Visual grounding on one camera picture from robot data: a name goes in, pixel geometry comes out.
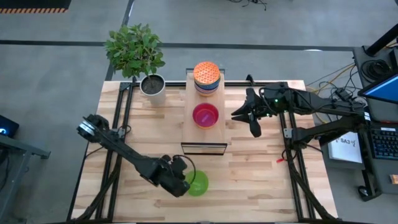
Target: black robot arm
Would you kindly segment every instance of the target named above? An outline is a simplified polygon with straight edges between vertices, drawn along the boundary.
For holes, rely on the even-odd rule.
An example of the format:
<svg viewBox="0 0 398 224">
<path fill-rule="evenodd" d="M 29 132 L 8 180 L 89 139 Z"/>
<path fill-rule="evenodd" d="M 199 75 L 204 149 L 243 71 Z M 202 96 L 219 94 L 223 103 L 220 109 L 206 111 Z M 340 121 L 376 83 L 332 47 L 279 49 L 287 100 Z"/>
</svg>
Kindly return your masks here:
<svg viewBox="0 0 398 224">
<path fill-rule="evenodd" d="M 291 138 L 292 144 L 305 147 L 313 138 L 319 138 L 323 144 L 348 131 L 356 132 L 363 128 L 363 107 L 361 102 L 321 98 L 314 93 L 289 88 L 286 82 L 276 82 L 260 88 L 259 95 L 256 95 L 253 88 L 246 89 L 246 101 L 232 113 L 232 119 L 249 123 L 253 136 L 259 137 L 261 127 L 257 121 L 266 116 L 277 116 L 283 112 L 301 115 L 319 112 L 342 116 L 338 121 L 313 128 L 284 130 L 285 137 Z"/>
<path fill-rule="evenodd" d="M 187 165 L 179 156 L 147 157 L 139 154 L 121 140 L 117 131 L 109 129 L 108 121 L 102 116 L 89 115 L 77 130 L 89 142 L 100 143 L 104 148 L 117 152 L 134 165 L 142 178 L 154 186 L 160 184 L 175 197 L 184 195 L 190 188 L 183 175 Z"/>
</svg>

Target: green bowl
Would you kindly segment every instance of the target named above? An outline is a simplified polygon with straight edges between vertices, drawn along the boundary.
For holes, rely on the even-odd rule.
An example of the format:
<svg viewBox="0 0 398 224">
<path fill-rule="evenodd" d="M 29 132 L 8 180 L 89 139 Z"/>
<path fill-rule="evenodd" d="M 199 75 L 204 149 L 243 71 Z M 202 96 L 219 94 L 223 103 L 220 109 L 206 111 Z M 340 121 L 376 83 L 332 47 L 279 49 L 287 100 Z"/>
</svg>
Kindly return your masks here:
<svg viewBox="0 0 398 224">
<path fill-rule="evenodd" d="M 185 181 L 190 183 L 192 181 L 192 178 L 193 170 L 185 176 Z M 191 184 L 191 187 L 188 190 L 188 194 L 194 197 L 201 196 L 207 191 L 208 187 L 209 179 L 207 178 L 207 175 L 203 171 L 197 170 L 195 180 Z"/>
</svg>

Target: concrete floor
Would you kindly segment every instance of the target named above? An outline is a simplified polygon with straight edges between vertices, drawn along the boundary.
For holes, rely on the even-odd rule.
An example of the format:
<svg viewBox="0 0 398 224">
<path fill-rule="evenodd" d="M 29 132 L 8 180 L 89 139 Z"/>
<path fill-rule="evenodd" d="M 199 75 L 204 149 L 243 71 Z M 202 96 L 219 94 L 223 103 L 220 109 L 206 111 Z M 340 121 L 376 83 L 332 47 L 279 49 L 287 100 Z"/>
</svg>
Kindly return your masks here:
<svg viewBox="0 0 398 224">
<path fill-rule="evenodd" d="M 224 0 L 136 0 L 129 25 L 149 23 L 163 42 L 360 46 L 398 22 L 394 0 L 270 0 L 261 5 Z M 127 0 L 73 0 L 66 14 L 0 14 L 2 40 L 104 41 L 117 30 Z M 352 60 L 350 52 L 164 49 L 167 80 L 183 80 L 185 68 L 212 60 L 228 80 L 310 83 Z M 108 61 L 102 47 L 0 45 L 0 114 L 21 124 L 18 139 L 52 151 L 34 159 L 18 192 L 13 215 L 31 223 L 61 222 L 75 189 L 86 141 L 75 128 L 96 111 Z M 123 80 L 117 73 L 113 80 Z M 339 78 L 344 85 L 347 77 Z M 362 202 L 356 170 L 328 168 L 340 218 L 396 223 L 398 196 Z"/>
</svg>

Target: red object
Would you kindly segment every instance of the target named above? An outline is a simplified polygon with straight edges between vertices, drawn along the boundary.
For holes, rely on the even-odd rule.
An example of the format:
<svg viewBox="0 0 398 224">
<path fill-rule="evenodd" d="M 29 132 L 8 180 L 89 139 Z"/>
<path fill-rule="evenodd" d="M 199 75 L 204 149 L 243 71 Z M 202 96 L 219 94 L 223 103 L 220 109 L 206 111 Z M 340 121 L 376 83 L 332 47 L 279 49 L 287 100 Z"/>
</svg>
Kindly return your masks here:
<svg viewBox="0 0 398 224">
<path fill-rule="evenodd" d="M 193 109 L 192 118 L 201 128 L 210 128 L 218 120 L 218 110 L 209 103 L 201 103 Z"/>
</svg>

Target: potted plant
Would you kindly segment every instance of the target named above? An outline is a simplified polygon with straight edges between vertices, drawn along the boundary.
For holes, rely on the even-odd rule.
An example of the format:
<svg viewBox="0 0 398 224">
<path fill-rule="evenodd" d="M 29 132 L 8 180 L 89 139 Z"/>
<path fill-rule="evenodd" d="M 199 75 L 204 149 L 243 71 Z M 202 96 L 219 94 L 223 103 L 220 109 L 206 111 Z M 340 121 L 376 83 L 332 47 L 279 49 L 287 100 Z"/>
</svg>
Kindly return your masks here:
<svg viewBox="0 0 398 224">
<path fill-rule="evenodd" d="M 148 96 L 153 105 L 165 101 L 165 80 L 156 74 L 157 68 L 163 67 L 163 53 L 157 47 L 159 37 L 153 34 L 149 25 L 132 27 L 122 26 L 119 32 L 110 31 L 111 40 L 105 42 L 106 56 L 111 61 L 114 71 L 122 70 L 125 78 L 146 76 L 140 82 L 140 89 Z"/>
</svg>

